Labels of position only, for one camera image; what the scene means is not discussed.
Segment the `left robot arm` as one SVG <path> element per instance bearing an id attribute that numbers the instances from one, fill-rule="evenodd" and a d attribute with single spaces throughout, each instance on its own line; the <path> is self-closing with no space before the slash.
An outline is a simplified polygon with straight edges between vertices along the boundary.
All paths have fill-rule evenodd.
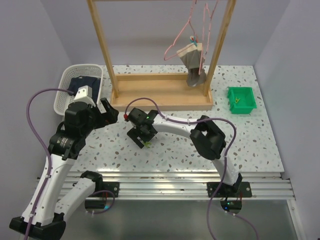
<path id="1" fill-rule="evenodd" d="M 83 101 L 71 103 L 65 111 L 65 119 L 50 138 L 44 170 L 34 195 L 21 216 L 11 219 L 10 229 L 26 239 L 59 240 L 75 210 L 89 196 L 114 193 L 105 189 L 101 174 L 85 171 L 79 181 L 63 197 L 59 198 L 65 179 L 75 164 L 86 138 L 96 129 L 115 124 L 119 111 L 106 98 L 101 103 L 105 112 Z"/>

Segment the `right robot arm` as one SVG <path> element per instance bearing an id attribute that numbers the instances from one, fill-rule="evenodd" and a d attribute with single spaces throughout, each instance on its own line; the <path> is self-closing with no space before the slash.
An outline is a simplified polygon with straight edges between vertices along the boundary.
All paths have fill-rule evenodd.
<path id="1" fill-rule="evenodd" d="M 133 108 L 124 120 L 132 124 L 128 137 L 139 147 L 147 146 L 157 133 L 167 133 L 188 138 L 197 153 L 213 162 L 222 181 L 221 189 L 227 196 L 235 196 L 241 190 L 242 175 L 228 163 L 226 135 L 214 123 L 214 119 L 202 115 L 199 119 L 170 118 L 158 110 L 149 113 Z"/>

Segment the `grey beige underwear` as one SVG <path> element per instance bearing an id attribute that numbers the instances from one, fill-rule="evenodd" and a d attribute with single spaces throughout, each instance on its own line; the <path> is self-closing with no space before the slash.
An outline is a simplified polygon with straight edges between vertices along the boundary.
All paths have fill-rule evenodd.
<path id="1" fill-rule="evenodd" d="M 190 43 L 176 53 L 188 70 L 187 85 L 196 87 L 205 82 L 207 75 L 203 68 L 202 43 Z"/>

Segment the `blue clothespin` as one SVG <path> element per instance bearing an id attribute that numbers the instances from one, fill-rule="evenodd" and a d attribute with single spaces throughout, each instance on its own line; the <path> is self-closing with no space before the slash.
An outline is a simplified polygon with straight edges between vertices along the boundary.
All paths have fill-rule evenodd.
<path id="1" fill-rule="evenodd" d="M 192 36 L 190 36 L 189 39 L 190 39 L 190 42 L 192 44 L 194 44 L 196 47 L 198 46 L 198 41 L 197 41 L 197 37 L 196 36 L 192 35 Z"/>

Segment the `pink wire hanger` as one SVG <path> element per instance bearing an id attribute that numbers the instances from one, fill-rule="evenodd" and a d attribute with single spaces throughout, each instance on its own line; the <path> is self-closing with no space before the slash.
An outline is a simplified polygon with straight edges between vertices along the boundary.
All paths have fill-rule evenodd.
<path id="1" fill-rule="evenodd" d="M 203 8 L 202 38 L 201 38 L 202 49 L 201 49 L 200 63 L 199 63 L 199 69 L 198 69 L 199 76 L 203 71 L 204 63 L 206 61 L 206 55 L 209 49 L 209 43 L 210 43 L 210 37 L 211 37 L 212 21 L 213 21 L 213 17 L 219 2 L 220 2 L 219 0 L 215 1 L 213 9 L 210 9 L 209 3 L 206 2 Z"/>

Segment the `navy blue underwear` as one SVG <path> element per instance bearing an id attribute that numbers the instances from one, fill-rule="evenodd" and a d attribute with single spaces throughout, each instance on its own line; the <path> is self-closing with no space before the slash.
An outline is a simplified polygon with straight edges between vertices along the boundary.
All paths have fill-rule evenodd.
<path id="1" fill-rule="evenodd" d="M 101 79 L 98 77 L 92 77 L 92 76 L 73 77 L 70 80 L 67 90 L 70 92 L 73 92 L 73 96 L 76 96 L 76 92 L 80 87 L 89 86 L 92 88 L 92 99 L 94 100 L 94 102 L 97 102 L 99 91 L 100 91 L 100 83 L 101 83 Z"/>

